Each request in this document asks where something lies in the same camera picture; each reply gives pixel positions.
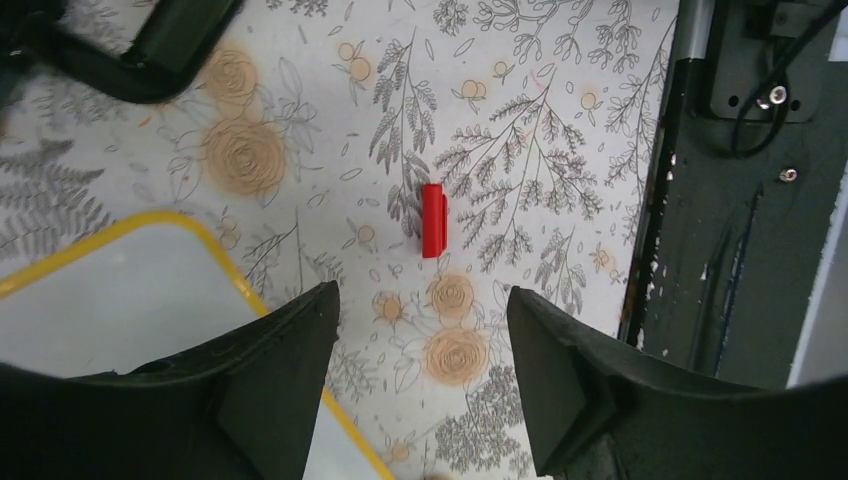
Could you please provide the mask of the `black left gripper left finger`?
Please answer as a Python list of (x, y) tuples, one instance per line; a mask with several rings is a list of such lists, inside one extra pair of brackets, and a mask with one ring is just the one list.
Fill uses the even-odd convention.
[(1, 368), (5, 479), (299, 479), (340, 316), (323, 282), (127, 374)]

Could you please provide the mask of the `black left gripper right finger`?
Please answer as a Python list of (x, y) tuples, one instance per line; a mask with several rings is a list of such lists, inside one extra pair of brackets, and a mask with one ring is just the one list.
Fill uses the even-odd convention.
[(510, 291), (507, 321), (539, 476), (843, 479), (847, 381), (784, 390), (724, 382), (652, 357)]

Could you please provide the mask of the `yellow framed whiteboard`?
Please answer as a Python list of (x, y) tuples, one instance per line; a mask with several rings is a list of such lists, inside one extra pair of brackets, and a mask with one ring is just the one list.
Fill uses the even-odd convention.
[[(200, 223), (135, 215), (2, 280), (1, 368), (127, 374), (273, 311)], [(299, 479), (388, 477), (324, 386)]]

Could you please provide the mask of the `red marker cap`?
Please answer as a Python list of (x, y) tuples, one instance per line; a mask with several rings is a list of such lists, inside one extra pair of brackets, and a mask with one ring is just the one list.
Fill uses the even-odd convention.
[(421, 195), (421, 254), (425, 259), (438, 258), (447, 249), (447, 196), (440, 184), (424, 184)]

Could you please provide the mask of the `black poker chip case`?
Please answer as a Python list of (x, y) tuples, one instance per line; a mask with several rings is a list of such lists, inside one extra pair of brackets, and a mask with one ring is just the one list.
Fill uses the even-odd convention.
[(195, 80), (243, 5), (159, 1), (129, 47), (112, 53), (60, 24), (66, 1), (3, 1), (1, 76), (43, 64), (120, 101), (161, 103)]

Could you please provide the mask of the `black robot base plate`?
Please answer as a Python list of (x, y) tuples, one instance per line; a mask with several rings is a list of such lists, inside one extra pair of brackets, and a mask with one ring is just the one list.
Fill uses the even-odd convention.
[(684, 1), (618, 336), (678, 367), (793, 383), (845, 222), (847, 5)]

